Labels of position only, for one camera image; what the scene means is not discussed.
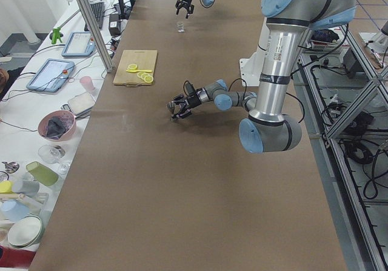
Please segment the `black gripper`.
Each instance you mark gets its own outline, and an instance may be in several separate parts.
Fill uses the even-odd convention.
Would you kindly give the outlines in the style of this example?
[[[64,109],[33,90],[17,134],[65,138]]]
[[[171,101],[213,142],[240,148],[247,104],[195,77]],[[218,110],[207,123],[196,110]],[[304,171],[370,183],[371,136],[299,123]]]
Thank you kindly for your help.
[[[189,16],[193,14],[195,8],[195,6],[192,5],[192,0],[177,0],[175,4],[177,15],[179,14],[179,11],[182,9],[182,7],[186,8],[186,19],[188,19]]]
[[[177,119],[184,119],[190,116],[192,114],[191,109],[201,105],[202,101],[199,97],[199,94],[195,92],[187,96],[184,96],[184,94],[179,94],[167,103],[168,106],[176,106],[178,104],[184,105],[183,108],[176,113],[174,109],[172,110],[172,114],[170,117],[172,121],[176,121]]]

